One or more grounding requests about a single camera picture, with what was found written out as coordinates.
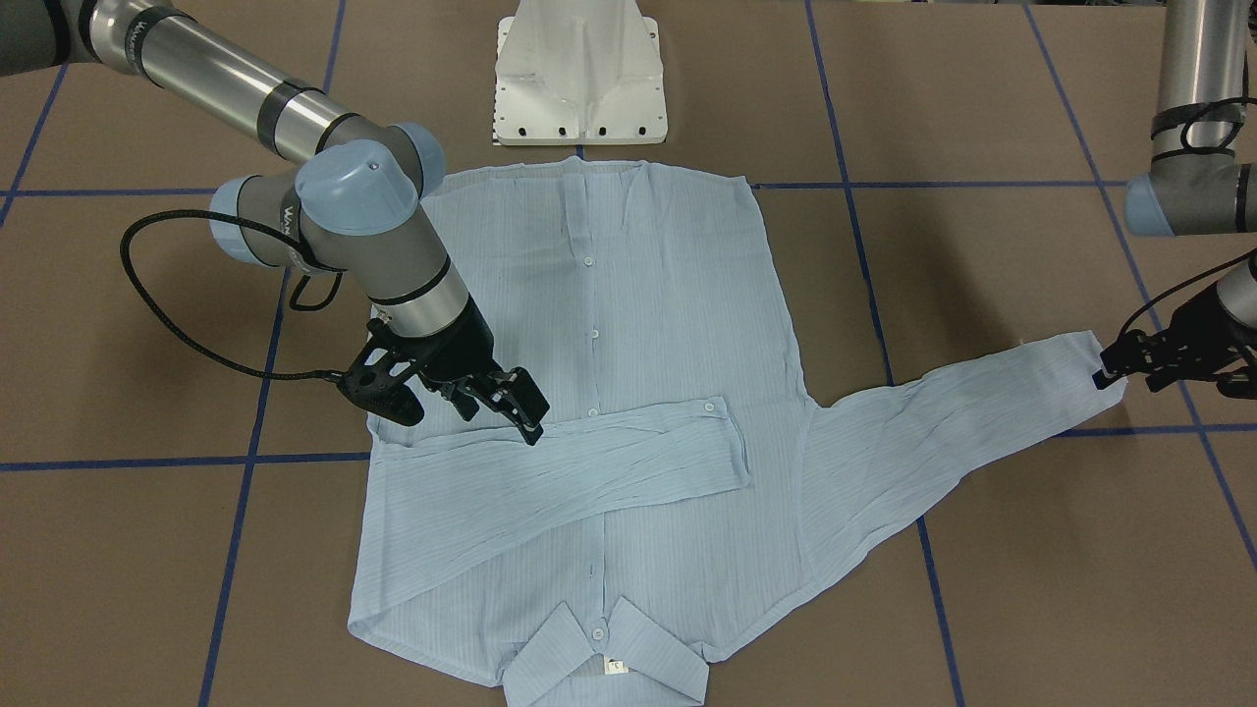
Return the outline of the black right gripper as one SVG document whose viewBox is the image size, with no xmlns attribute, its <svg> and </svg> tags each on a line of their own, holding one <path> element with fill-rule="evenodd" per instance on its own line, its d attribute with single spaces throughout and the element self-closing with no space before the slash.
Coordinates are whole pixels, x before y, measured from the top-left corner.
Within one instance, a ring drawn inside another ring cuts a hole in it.
<svg viewBox="0 0 1257 707">
<path fill-rule="evenodd" d="M 497 370 L 494 338 L 475 299 L 468 299 L 458 318 L 434 335 L 403 337 L 390 320 L 381 325 L 380 336 L 396 357 L 390 372 L 405 381 L 426 380 L 427 391 L 453 404 L 463 421 L 471 421 L 481 406 L 507 416 L 525 447 L 535 447 L 544 434 L 548 400 L 525 369 Z M 468 381 L 459 381 L 464 377 Z"/>
</svg>

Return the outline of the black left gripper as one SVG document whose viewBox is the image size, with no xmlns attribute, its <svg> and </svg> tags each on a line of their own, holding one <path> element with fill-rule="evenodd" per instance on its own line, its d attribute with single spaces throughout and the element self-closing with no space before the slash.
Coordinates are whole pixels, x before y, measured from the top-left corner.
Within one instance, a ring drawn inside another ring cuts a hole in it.
<svg viewBox="0 0 1257 707">
<path fill-rule="evenodd" d="M 1106 390 L 1135 374 L 1161 372 L 1168 382 L 1212 382 L 1223 398 L 1256 398 L 1254 328 L 1223 308 L 1218 287 L 1210 286 L 1182 304 L 1166 331 L 1123 331 L 1100 352 L 1094 372 L 1096 390 Z M 1166 350 L 1172 351 L 1172 359 Z"/>
</svg>

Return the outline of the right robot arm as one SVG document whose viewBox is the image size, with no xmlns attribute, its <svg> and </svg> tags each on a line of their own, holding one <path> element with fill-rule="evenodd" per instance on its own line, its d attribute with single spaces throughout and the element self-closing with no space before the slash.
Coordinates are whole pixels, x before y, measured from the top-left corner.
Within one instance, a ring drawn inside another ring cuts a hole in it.
<svg viewBox="0 0 1257 707">
<path fill-rule="evenodd" d="M 160 221 L 202 219 L 228 255 L 300 270 L 302 281 L 351 277 L 371 301 L 363 348 L 341 370 L 268 372 L 189 348 L 251 377 L 322 380 L 354 408 L 412 428 L 424 408 L 417 381 L 471 420 L 504 416 L 529 447 L 548 403 L 525 369 L 503 369 L 476 301 L 422 208 L 440 187 L 445 156 L 419 125 L 376 125 L 313 86 L 202 26 L 168 1 L 5 1 L 3 75 L 93 63 L 189 101 L 289 165 L 214 192 L 205 210 L 134 221 L 119 255 L 140 299 L 175 323 L 140 281 L 132 242 Z"/>
</svg>

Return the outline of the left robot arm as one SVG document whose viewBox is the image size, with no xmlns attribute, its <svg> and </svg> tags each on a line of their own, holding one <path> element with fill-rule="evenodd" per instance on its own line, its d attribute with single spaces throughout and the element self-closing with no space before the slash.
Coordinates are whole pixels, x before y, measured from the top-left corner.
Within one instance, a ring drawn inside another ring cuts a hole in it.
<svg viewBox="0 0 1257 707">
<path fill-rule="evenodd" d="M 1249 18 L 1248 1 L 1166 3 L 1151 161 L 1125 189 L 1123 220 L 1133 237 L 1254 231 L 1254 165 L 1239 162 L 1233 148 L 1254 107 L 1244 54 Z M 1159 332 L 1123 322 L 1100 353 L 1094 386 L 1143 375 L 1154 392 L 1203 381 L 1223 398 L 1253 399 L 1254 273 L 1253 253 L 1214 267 L 1210 286 Z"/>
</svg>

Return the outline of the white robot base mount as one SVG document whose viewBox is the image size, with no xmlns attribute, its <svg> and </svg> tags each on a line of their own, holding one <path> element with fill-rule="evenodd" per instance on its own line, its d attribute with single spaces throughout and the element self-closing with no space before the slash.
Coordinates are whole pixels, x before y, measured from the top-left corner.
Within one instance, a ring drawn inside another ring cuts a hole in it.
<svg viewBox="0 0 1257 707">
<path fill-rule="evenodd" d="M 498 21 L 493 142 L 636 146 L 669 133 L 660 29 L 636 1 L 520 1 Z"/>
</svg>

